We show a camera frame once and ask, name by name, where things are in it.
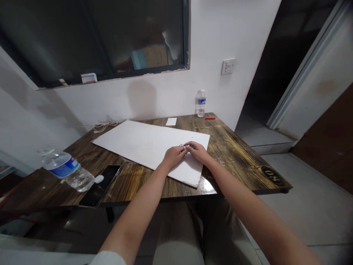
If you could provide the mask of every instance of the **pants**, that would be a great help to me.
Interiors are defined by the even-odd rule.
[[[225,199],[202,199],[193,206],[186,202],[161,206],[164,218],[153,265],[261,265]]]

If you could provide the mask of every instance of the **window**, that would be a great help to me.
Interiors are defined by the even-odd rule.
[[[0,45],[40,88],[188,68],[188,0],[2,0]]]

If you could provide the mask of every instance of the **wall outlet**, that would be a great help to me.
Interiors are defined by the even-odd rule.
[[[223,61],[221,74],[233,73],[234,63],[235,63],[235,59]]]

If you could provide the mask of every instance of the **wooden table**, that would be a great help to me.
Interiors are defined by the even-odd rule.
[[[209,134],[208,153],[256,194],[287,193],[292,188],[214,113],[206,113],[205,116],[216,119],[205,120],[196,115],[179,116],[176,126],[169,127]],[[165,126],[167,119],[141,122]],[[100,207],[127,204],[153,170],[126,162],[119,155],[91,143],[100,135],[91,130],[65,149],[65,152],[77,158],[92,151],[77,160],[94,176],[99,175],[108,165],[121,165],[120,173],[102,198]],[[60,181],[43,168],[39,169],[17,187],[0,211],[24,213],[77,206],[85,193],[77,192]],[[167,178],[161,201],[188,200],[199,196],[222,196],[211,172],[205,166],[197,189]]]

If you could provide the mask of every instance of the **charging cable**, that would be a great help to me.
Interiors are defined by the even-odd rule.
[[[101,133],[102,131],[104,131],[108,126],[116,126],[118,125],[117,121],[110,121],[110,122],[106,122],[106,123],[97,123],[93,129],[93,133],[97,134],[97,133]]]

